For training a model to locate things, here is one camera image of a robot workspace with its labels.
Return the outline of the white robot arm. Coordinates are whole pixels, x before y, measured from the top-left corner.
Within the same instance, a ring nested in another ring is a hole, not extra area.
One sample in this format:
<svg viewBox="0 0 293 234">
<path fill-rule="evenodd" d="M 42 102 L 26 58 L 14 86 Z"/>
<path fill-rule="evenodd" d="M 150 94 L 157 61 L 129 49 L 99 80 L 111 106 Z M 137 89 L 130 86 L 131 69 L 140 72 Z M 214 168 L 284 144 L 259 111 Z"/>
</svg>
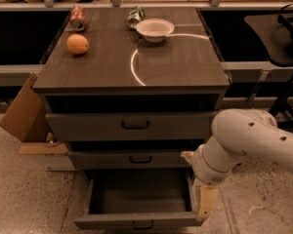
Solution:
<svg viewBox="0 0 293 234">
<path fill-rule="evenodd" d="M 265 110 L 226 109 L 211 124 L 212 135 L 194 151 L 181 156 L 191 165 L 198 185 L 199 220 L 206 219 L 215 207 L 219 189 L 231 170 L 248 156 L 261 157 L 293 173 L 293 133 L 277 126 Z"/>
</svg>

